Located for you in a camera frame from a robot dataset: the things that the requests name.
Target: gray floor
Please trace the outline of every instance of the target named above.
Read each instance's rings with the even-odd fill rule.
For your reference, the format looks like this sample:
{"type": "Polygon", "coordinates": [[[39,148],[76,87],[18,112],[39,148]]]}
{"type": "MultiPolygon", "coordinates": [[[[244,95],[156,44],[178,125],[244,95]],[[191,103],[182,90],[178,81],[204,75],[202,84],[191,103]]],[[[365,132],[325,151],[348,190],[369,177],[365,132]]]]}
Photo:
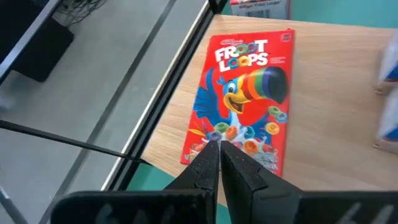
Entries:
{"type": "MultiPolygon", "coordinates": [[[[120,151],[205,0],[177,0],[96,138],[120,151]]],[[[75,40],[45,83],[10,74],[0,118],[87,141],[168,1],[108,1],[71,28],[75,40]]],[[[0,185],[38,223],[80,148],[0,130],[0,185]]],[[[90,152],[66,192],[100,189],[116,158],[90,152]]],[[[0,223],[10,218],[0,206],[0,223]]]]}

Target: red cereal box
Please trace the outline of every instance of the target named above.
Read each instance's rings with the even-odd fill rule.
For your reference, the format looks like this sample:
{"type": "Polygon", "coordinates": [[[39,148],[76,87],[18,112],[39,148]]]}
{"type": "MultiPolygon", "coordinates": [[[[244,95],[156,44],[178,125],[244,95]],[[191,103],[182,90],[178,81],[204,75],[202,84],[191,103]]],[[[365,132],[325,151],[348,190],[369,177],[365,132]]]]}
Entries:
{"type": "Polygon", "coordinates": [[[293,48],[291,29],[210,39],[182,164],[227,140],[282,176],[293,48]]]}

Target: wooden surface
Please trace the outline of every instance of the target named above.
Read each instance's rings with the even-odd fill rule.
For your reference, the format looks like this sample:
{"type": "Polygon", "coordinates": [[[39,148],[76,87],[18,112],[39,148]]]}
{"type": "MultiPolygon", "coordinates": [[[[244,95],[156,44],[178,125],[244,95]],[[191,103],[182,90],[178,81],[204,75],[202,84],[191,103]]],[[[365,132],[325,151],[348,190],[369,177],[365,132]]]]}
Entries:
{"type": "Polygon", "coordinates": [[[390,29],[216,16],[142,158],[172,176],[184,170],[181,149],[212,35],[287,28],[296,40],[283,178],[303,190],[398,190],[398,156],[372,147],[384,104],[373,83],[390,29]]]}

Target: teal surface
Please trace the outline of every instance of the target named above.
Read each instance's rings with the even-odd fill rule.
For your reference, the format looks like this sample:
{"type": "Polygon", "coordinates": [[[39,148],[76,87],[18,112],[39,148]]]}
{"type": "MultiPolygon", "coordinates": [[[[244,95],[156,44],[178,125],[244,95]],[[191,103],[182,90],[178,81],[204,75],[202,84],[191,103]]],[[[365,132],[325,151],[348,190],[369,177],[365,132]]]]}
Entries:
{"type": "MultiPolygon", "coordinates": [[[[161,190],[174,178],[160,169],[141,164],[132,178],[127,190],[161,190]]],[[[217,206],[217,224],[231,223],[228,209],[225,206],[217,206]]]]}
{"type": "MultiPolygon", "coordinates": [[[[292,20],[369,27],[398,27],[398,0],[292,0],[292,20]]],[[[230,15],[229,4],[224,15],[230,15]]]]}

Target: toucan eye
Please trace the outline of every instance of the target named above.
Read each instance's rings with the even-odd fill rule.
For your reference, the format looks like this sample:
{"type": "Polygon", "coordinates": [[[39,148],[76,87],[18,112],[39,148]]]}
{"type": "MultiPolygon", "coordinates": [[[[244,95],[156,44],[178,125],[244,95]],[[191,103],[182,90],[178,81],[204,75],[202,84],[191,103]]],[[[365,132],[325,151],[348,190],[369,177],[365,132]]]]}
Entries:
{"type": "Polygon", "coordinates": [[[235,85],[235,83],[230,83],[230,84],[228,84],[227,90],[228,90],[228,93],[234,93],[235,90],[236,90],[236,85],[235,85]]]}

